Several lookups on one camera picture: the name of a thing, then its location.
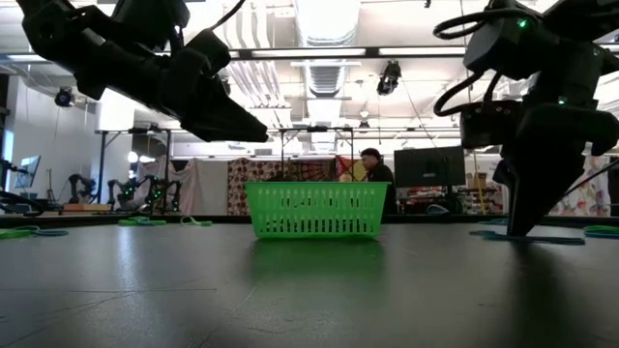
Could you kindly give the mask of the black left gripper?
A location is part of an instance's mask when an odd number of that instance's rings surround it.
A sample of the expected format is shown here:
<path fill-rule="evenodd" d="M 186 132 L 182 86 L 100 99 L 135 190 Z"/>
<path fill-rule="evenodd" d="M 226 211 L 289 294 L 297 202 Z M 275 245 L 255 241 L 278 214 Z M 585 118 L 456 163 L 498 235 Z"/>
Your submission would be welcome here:
<path fill-rule="evenodd" d="M 229 62 L 226 44 L 204 29 L 169 56 L 107 41 L 75 78 L 79 91 L 93 99 L 112 89 L 180 120 L 182 129 L 204 141 L 266 142 L 268 128 L 222 86 L 219 71 Z"/>

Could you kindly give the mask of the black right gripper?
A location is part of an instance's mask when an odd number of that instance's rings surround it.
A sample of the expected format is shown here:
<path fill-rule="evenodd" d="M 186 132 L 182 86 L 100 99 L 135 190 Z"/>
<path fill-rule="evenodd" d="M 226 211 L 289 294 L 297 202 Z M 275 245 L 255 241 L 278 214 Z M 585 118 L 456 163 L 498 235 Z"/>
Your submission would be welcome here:
<path fill-rule="evenodd" d="M 540 222 L 579 178 L 579 155 L 514 156 L 518 147 L 582 152 L 599 157 L 619 141 L 619 119 L 607 111 L 558 103 L 509 102 L 511 120 L 501 149 L 508 168 L 510 236 L 523 237 Z"/>

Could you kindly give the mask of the blue rubber band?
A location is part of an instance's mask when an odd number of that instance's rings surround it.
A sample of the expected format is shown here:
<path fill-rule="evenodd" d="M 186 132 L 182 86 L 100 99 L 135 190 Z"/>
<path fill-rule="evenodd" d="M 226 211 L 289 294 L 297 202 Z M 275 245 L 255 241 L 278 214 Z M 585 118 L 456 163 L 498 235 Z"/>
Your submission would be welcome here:
<path fill-rule="evenodd" d="M 34 225 L 16 227 L 13 229 L 13 232 L 19 237 L 62 237 L 69 234 L 65 230 L 42 229 Z"/>
<path fill-rule="evenodd" d="M 582 246 L 585 244 L 585 240 L 582 238 L 565 238 L 565 237 L 529 237 L 529 236 L 510 236 L 505 234 L 499 234 L 489 230 L 477 230 L 470 231 L 471 236 L 481 237 L 486 240 L 492 241 L 504 241 L 513 243 L 526 243 L 526 244 L 553 244 L 564 246 Z"/>

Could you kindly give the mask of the floral curtain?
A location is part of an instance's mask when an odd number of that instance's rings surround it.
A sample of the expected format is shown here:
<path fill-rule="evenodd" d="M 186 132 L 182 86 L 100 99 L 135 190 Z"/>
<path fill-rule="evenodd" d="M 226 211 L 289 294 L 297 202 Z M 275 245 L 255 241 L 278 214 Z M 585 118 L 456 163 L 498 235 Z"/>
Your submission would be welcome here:
<path fill-rule="evenodd" d="M 605 172 L 563 198 L 548 214 L 559 217 L 610 216 L 608 173 Z"/>

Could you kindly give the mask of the white cloth curtain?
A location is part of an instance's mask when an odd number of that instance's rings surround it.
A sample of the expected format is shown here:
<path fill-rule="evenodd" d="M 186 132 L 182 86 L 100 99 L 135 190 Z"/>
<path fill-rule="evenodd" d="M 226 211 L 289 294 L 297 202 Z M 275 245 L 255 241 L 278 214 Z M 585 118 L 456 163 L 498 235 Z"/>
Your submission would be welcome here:
<path fill-rule="evenodd" d="M 181 183 L 180 212 L 186 216 L 227 215 L 228 163 L 220 160 L 173 159 L 164 170 L 164 157 L 154 162 L 140 163 L 138 179 L 154 175 L 160 179 L 168 174 L 171 181 Z"/>

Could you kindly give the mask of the patterned brown curtain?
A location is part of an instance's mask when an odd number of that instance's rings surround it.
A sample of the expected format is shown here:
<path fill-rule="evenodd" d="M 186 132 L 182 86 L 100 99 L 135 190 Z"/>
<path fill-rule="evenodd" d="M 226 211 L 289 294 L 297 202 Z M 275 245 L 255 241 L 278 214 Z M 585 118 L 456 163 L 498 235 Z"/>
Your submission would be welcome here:
<path fill-rule="evenodd" d="M 246 182 L 362 182 L 367 171 L 359 159 L 250 160 L 236 159 L 227 166 L 227 214 L 249 214 Z"/>

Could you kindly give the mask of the black computer monitor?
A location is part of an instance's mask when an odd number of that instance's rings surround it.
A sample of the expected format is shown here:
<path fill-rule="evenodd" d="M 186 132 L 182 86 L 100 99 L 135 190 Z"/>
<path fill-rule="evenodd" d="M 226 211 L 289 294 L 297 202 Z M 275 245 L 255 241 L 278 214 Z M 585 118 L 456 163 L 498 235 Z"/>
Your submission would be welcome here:
<path fill-rule="evenodd" d="M 441 187 L 446 209 L 461 212 L 454 187 L 466 184 L 464 150 L 461 146 L 404 149 L 394 152 L 398 189 Z"/>

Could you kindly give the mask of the green plastic basket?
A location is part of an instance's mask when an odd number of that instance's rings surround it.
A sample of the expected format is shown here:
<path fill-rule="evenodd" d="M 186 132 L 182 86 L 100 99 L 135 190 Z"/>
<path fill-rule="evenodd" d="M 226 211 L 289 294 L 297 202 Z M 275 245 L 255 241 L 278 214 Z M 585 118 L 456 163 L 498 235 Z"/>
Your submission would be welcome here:
<path fill-rule="evenodd" d="M 374 239 L 380 234 L 382 182 L 248 182 L 259 239 Z"/>

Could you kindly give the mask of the person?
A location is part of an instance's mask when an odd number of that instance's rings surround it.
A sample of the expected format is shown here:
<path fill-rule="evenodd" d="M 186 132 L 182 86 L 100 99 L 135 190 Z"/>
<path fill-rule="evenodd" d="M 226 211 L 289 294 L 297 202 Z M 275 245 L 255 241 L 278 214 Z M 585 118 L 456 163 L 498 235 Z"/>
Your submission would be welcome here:
<path fill-rule="evenodd" d="M 393 171 L 384 163 L 377 149 L 366 148 L 361 152 L 361 160 L 369 182 L 387 183 L 383 214 L 395 215 L 397 213 L 396 187 Z"/>

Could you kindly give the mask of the black ceiling spotlight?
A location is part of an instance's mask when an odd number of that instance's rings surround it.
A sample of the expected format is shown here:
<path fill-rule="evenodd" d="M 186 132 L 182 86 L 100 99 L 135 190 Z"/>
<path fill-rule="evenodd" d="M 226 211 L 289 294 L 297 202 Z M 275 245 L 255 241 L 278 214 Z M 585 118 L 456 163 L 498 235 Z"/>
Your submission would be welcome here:
<path fill-rule="evenodd" d="M 73 107 L 75 103 L 75 96 L 73 88 L 70 86 L 60 87 L 54 97 L 54 102 L 57 106 L 63 108 Z"/>

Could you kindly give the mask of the orange flat board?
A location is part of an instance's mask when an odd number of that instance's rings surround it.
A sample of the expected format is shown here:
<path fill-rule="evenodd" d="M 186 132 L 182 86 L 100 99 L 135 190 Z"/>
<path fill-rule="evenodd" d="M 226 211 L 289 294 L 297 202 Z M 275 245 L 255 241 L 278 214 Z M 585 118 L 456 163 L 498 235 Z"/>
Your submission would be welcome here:
<path fill-rule="evenodd" d="M 108 204 L 89 203 L 66 203 L 63 205 L 65 212 L 106 212 L 111 210 Z"/>

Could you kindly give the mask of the small tilted monitor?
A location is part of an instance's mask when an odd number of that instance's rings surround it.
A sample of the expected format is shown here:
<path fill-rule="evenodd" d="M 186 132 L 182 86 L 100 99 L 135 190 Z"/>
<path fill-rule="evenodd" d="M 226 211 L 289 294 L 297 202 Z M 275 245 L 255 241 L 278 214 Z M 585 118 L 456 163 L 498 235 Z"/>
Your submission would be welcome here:
<path fill-rule="evenodd" d="M 33 186 L 41 158 L 33 156 L 20 161 L 15 174 L 16 189 L 30 189 Z"/>

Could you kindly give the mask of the black background rig frame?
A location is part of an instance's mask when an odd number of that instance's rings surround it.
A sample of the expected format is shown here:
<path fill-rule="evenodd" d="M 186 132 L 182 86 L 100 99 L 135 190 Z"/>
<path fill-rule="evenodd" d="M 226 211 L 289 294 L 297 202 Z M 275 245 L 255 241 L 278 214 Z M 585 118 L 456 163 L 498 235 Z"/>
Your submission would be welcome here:
<path fill-rule="evenodd" d="M 98 164 L 98 174 L 97 174 L 97 192 L 94 198 L 94 201 L 97 204 L 102 202 L 102 192 L 103 188 L 106 186 L 104 182 L 105 179 L 105 151 L 106 148 L 111 145 L 116 138 L 120 135 L 145 135 L 148 137 L 153 137 L 156 134 L 163 134 L 165 139 L 165 155 L 164 155 L 164 178 L 166 180 L 169 179 L 169 161 L 171 155 L 171 140 L 172 140 L 172 129 L 161 129 L 159 127 L 151 127 L 148 129 L 139 129 L 139 128 L 131 128 L 127 130 L 95 130 L 95 134 L 98 134 L 101 137 L 101 147 L 100 147 L 100 155 L 99 155 L 99 164 Z"/>

